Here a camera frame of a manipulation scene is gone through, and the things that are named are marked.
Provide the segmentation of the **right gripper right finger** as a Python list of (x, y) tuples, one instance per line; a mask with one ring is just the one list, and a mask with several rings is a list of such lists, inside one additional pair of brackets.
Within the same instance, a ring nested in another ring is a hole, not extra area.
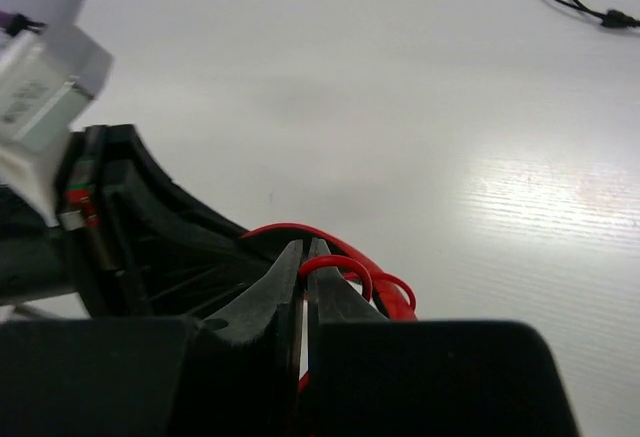
[(334, 267), (309, 275), (309, 436), (576, 436), (552, 352), (509, 320), (387, 319)]

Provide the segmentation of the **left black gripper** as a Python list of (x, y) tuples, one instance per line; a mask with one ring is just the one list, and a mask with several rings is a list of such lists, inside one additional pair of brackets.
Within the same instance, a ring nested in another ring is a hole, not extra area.
[(133, 125), (1, 145), (1, 304), (77, 293), (92, 316), (212, 313), (288, 244), (177, 185)]

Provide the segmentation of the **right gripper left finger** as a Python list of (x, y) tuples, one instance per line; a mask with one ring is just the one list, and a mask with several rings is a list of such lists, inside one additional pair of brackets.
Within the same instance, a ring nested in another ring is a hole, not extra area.
[(301, 350), (303, 244), (206, 319), (1, 327), (5, 436), (285, 436)]

